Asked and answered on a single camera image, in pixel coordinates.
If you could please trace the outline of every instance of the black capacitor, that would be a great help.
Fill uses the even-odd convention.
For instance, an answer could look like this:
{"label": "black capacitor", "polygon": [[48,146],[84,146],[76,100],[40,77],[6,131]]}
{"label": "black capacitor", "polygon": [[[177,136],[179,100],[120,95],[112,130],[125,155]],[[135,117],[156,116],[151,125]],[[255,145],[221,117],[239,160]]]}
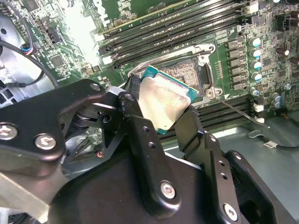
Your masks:
{"label": "black capacitor", "polygon": [[285,0],[286,3],[288,3],[289,5],[296,5],[299,4],[299,0]]}
{"label": "black capacitor", "polygon": [[290,15],[291,15],[291,18],[299,19],[299,12],[298,11],[291,11]]}
{"label": "black capacitor", "polygon": [[299,58],[297,57],[291,57],[290,62],[292,62],[295,65],[299,65]]}
{"label": "black capacitor", "polygon": [[284,48],[277,48],[276,52],[282,56],[288,56],[290,51]]}
{"label": "black capacitor", "polygon": [[299,27],[299,20],[290,20],[290,24],[292,27]]}

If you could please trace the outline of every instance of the mounting hole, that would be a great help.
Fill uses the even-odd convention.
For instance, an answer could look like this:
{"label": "mounting hole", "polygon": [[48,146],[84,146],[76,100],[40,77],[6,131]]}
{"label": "mounting hole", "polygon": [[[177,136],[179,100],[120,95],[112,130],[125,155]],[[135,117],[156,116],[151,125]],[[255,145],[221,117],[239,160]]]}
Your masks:
{"label": "mounting hole", "polygon": [[228,177],[224,173],[221,173],[221,176],[223,177],[224,180],[228,179]]}
{"label": "mounting hole", "polygon": [[109,115],[103,116],[103,123],[107,124],[109,121],[111,121],[111,117]]}
{"label": "mounting hole", "polygon": [[151,142],[151,141],[150,141],[150,142],[149,142],[149,147],[150,147],[150,148],[156,148],[156,145],[155,145],[154,142]]}
{"label": "mounting hole", "polygon": [[92,89],[96,90],[96,91],[100,91],[101,90],[101,87],[98,84],[96,84],[96,83],[91,83],[90,87]]}
{"label": "mounting hole", "polygon": [[222,162],[221,160],[219,160],[219,164],[225,166],[224,162]]}
{"label": "mounting hole", "polygon": [[125,94],[125,97],[131,101],[134,101],[134,97],[130,94]]}
{"label": "mounting hole", "polygon": [[143,126],[143,130],[144,130],[145,132],[149,132],[149,131],[150,131],[149,128],[146,127],[146,126]]}

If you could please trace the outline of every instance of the black cable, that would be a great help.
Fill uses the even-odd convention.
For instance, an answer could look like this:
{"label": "black cable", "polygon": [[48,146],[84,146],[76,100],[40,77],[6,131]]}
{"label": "black cable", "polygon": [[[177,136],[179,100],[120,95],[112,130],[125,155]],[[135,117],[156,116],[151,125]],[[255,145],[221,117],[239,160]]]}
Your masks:
{"label": "black cable", "polygon": [[32,49],[33,48],[33,41],[32,41],[32,37],[31,37],[30,29],[29,29],[25,19],[21,16],[19,11],[9,1],[7,1],[7,0],[0,0],[0,1],[2,1],[4,4],[9,6],[13,10],[13,12],[19,17],[19,20],[21,21],[21,23],[23,24],[23,26],[26,29],[26,33],[27,33],[28,40],[29,40],[29,47],[30,47],[30,49]]}
{"label": "black cable", "polygon": [[47,70],[41,63],[39,63],[36,59],[34,59],[31,56],[28,56],[26,54],[23,53],[23,51],[17,47],[15,47],[14,45],[7,43],[5,41],[1,41],[0,40],[0,45],[2,45],[5,48],[8,48],[22,56],[24,56],[25,58],[27,58],[28,60],[30,60],[33,64],[35,64],[37,67],[39,67],[44,73],[45,75],[50,79],[50,81],[52,82],[53,86],[55,89],[59,88],[58,82],[55,79],[55,77],[51,74],[51,72],[49,70]]}
{"label": "black cable", "polygon": [[26,86],[30,86],[30,85],[33,85],[33,84],[39,82],[43,78],[44,74],[45,73],[43,71],[41,71],[41,73],[36,78],[36,80],[34,80],[34,81],[32,81],[31,83],[28,83],[28,84],[15,82],[15,83],[5,83],[5,85],[6,85],[6,87],[24,88]]}

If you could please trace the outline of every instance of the black ram slot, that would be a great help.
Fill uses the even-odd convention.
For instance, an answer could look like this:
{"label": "black ram slot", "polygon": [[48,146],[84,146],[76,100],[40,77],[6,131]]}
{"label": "black ram slot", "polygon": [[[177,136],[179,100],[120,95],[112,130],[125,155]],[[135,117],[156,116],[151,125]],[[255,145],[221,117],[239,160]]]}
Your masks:
{"label": "black ram slot", "polygon": [[226,22],[226,23],[221,24],[221,25],[216,26],[216,27],[213,27],[213,25],[212,25],[211,28],[208,28],[206,30],[201,30],[201,31],[196,32],[192,35],[186,34],[182,38],[178,38],[177,40],[173,40],[173,41],[161,44],[159,46],[151,46],[150,49],[142,50],[141,52],[135,53],[133,55],[129,54],[128,56],[126,56],[125,58],[123,58],[121,60],[120,59],[116,60],[115,64],[114,64],[114,67],[119,68],[122,64],[126,64],[126,63],[129,63],[131,61],[141,59],[142,56],[148,56],[150,53],[154,53],[154,52],[157,52],[157,51],[163,51],[165,49],[168,49],[169,47],[173,47],[173,46],[185,43],[187,41],[191,41],[192,39],[197,39],[198,37],[203,36],[203,35],[211,34],[211,33],[223,30],[223,29],[227,29],[227,28],[232,27],[236,24],[237,24],[237,21],[233,20],[233,21]]}
{"label": "black ram slot", "polygon": [[[182,23],[184,21],[188,21],[188,20],[193,21],[196,19],[196,16],[198,16],[198,15],[201,15],[208,11],[211,12],[216,9],[218,10],[218,8],[221,8],[221,7],[226,7],[228,3],[232,3],[232,2],[233,2],[232,0],[225,0],[223,2],[214,3],[213,5],[210,5],[209,7],[201,8],[195,12],[191,12],[189,14],[182,15],[180,17],[174,18],[167,22],[158,23],[156,26],[151,26],[148,29],[140,30],[140,32],[137,32],[137,33],[134,33],[134,31],[130,29],[129,30],[130,34],[127,34],[126,36],[124,36],[122,38],[118,38],[117,40],[112,42],[113,44],[109,44],[108,47],[109,48],[117,48],[117,46],[122,43],[130,41],[134,38],[140,38],[140,36],[142,36],[142,35],[148,35],[150,32],[155,32],[155,31],[158,32],[158,30],[168,29],[169,26],[175,26],[177,23]],[[229,6],[231,8],[234,8],[236,5],[238,5],[238,4],[232,3]]]}
{"label": "black ram slot", "polygon": [[154,32],[152,34],[140,36],[136,40],[132,40],[130,42],[116,45],[115,47],[112,48],[112,50],[116,51],[117,54],[124,54],[128,51],[135,50],[137,47],[143,46],[145,44],[150,44],[151,42],[158,41],[160,39],[178,34],[180,32],[184,32],[189,29],[194,29],[194,28],[204,24],[205,22],[211,21],[211,17],[213,17],[213,19],[223,18],[228,15],[233,15],[234,12],[235,12],[234,9],[228,10],[228,8],[226,8],[226,7],[223,8],[222,11],[218,14],[211,14],[211,13],[213,13],[213,10],[208,11],[206,13],[203,13],[201,15],[193,17],[191,20],[188,19],[186,21],[176,23],[173,26],[157,30],[156,32]]}
{"label": "black ram slot", "polygon": [[166,14],[166,15],[161,16],[159,18],[150,20],[150,21],[148,21],[144,24],[141,24],[139,26],[132,27],[130,29],[121,31],[117,34],[113,34],[113,35],[109,36],[109,39],[111,40],[111,42],[114,42],[114,41],[117,41],[117,40],[119,40],[123,37],[131,36],[132,34],[138,34],[139,32],[142,32],[142,31],[147,30],[147,29],[160,28],[161,25],[164,26],[165,23],[168,22],[168,21],[171,21],[171,22],[179,21],[179,19],[182,15],[186,15],[187,13],[194,10],[194,8],[196,8],[196,7],[200,7],[202,5],[204,5],[204,7],[208,7],[212,4],[215,4],[214,0],[202,0],[202,1],[200,1],[198,3],[195,3],[191,6],[182,8],[178,11],[173,12],[173,13]]}

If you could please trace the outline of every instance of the black metal bracket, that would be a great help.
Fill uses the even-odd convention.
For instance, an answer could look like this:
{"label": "black metal bracket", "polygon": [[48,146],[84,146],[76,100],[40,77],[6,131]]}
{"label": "black metal bracket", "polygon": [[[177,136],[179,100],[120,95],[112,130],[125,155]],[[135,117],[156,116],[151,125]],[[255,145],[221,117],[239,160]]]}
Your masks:
{"label": "black metal bracket", "polygon": [[[54,172],[64,154],[64,137],[75,113],[85,105],[99,102],[104,95],[101,86],[84,79],[2,108],[0,124],[13,126],[17,135],[0,140],[0,171],[32,176]],[[42,134],[54,139],[53,148],[36,146],[35,140]]]}

